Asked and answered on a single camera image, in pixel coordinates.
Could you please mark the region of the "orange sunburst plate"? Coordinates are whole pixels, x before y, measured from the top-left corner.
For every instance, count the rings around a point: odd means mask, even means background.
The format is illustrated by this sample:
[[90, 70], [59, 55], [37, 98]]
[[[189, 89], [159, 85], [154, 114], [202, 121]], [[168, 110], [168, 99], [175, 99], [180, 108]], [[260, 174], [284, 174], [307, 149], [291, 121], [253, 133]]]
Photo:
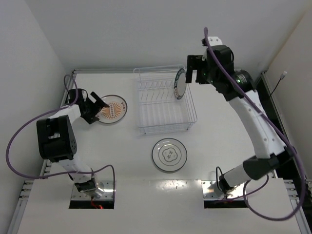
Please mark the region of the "orange sunburst plate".
[[114, 124], [123, 119], [127, 113], [128, 105], [124, 98], [118, 95], [106, 95], [101, 99], [109, 105], [104, 107], [96, 115], [99, 122], [104, 124]]

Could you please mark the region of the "dark green rimmed plate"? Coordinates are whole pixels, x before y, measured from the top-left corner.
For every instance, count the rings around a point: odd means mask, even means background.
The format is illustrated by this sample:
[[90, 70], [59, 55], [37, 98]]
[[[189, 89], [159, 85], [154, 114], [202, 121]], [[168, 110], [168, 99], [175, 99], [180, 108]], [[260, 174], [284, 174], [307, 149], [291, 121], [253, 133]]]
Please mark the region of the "dark green rimmed plate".
[[186, 70], [181, 68], [178, 70], [174, 81], [174, 95], [176, 99], [182, 99], [186, 91]]

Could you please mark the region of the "white plate flower outline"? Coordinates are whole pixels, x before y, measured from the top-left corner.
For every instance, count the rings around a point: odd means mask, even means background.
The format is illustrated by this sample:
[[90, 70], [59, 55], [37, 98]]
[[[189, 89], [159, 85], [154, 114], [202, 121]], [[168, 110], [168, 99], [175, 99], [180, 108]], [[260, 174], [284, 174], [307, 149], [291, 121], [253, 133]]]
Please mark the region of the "white plate flower outline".
[[159, 140], [152, 149], [152, 162], [165, 173], [179, 171], [188, 159], [188, 152], [184, 144], [175, 138]]

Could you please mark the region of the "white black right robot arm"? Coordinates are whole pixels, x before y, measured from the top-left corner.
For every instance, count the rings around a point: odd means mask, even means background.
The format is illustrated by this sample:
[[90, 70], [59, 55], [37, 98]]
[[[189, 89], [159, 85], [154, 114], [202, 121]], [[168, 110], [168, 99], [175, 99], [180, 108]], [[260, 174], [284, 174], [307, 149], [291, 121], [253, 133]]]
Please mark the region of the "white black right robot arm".
[[211, 84], [222, 94], [239, 116], [254, 148], [255, 155], [220, 175], [217, 185], [228, 193], [249, 180], [259, 180], [283, 164], [292, 155], [277, 131], [268, 123], [253, 79], [245, 70], [234, 69], [234, 54], [219, 37], [202, 40], [206, 52], [187, 57], [186, 83]]

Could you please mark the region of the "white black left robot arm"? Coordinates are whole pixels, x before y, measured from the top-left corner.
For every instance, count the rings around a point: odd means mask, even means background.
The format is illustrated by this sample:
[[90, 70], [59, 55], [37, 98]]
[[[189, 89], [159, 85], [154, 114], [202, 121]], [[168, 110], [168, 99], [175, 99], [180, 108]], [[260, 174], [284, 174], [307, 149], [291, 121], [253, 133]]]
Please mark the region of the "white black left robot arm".
[[91, 92], [92, 102], [86, 90], [71, 89], [68, 105], [49, 118], [36, 122], [39, 153], [43, 159], [60, 165], [69, 175], [76, 189], [91, 198], [101, 198], [104, 185], [96, 179], [95, 172], [77, 154], [78, 146], [72, 124], [79, 118], [88, 124], [99, 120], [97, 114], [109, 108], [95, 92]]

